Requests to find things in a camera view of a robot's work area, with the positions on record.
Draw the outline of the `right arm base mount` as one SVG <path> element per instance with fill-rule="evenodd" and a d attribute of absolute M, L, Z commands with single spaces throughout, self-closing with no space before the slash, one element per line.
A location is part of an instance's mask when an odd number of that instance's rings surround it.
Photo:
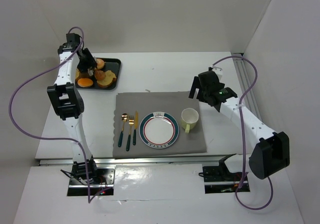
<path fill-rule="evenodd" d="M 226 160 L 228 155 L 218 161 L 217 166 L 203 166 L 198 175 L 203 178 L 205 194 L 235 193 L 239 186 L 242 172 L 230 172 Z"/>

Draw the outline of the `orange glazed donut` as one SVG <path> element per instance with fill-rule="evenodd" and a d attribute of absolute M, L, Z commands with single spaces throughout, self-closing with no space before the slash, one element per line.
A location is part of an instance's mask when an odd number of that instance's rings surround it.
<path fill-rule="evenodd" d="M 96 59 L 96 63 L 97 63 L 96 70 L 102 70 L 105 66 L 105 62 L 100 58 Z"/>

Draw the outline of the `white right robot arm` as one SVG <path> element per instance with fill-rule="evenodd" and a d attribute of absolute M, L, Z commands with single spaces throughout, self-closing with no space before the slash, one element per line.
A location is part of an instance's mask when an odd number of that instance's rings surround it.
<path fill-rule="evenodd" d="M 214 69 L 194 77 L 189 98 L 214 107 L 245 134 L 253 148 L 248 158 L 249 170 L 263 180 L 290 164 L 290 140 L 285 132 L 277 133 L 241 104 L 237 94 L 220 82 L 221 72 Z"/>

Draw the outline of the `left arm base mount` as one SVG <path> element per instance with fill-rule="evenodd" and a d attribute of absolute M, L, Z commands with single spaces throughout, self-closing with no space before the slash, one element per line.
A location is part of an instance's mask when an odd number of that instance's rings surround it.
<path fill-rule="evenodd" d="M 87 181 L 82 178 L 76 178 L 72 172 L 60 170 L 69 178 L 67 196 L 68 197 L 84 197 L 88 194 Z M 101 166 L 97 168 L 97 176 L 90 178 L 90 196 L 113 196 L 115 182 L 116 167 Z"/>

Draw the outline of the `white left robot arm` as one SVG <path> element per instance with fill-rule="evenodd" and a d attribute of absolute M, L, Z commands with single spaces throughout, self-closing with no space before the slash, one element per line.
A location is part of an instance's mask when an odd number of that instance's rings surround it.
<path fill-rule="evenodd" d="M 97 62 L 87 48 L 82 48 L 80 35 L 69 32 L 66 40 L 57 50 L 63 65 L 58 69 L 54 85 L 47 88 L 47 94 L 54 112 L 63 120 L 69 137 L 75 140 L 70 176 L 90 181 L 97 176 L 97 166 L 86 142 L 82 120 L 85 105 L 75 78 L 78 67 L 81 73 L 92 76 Z"/>

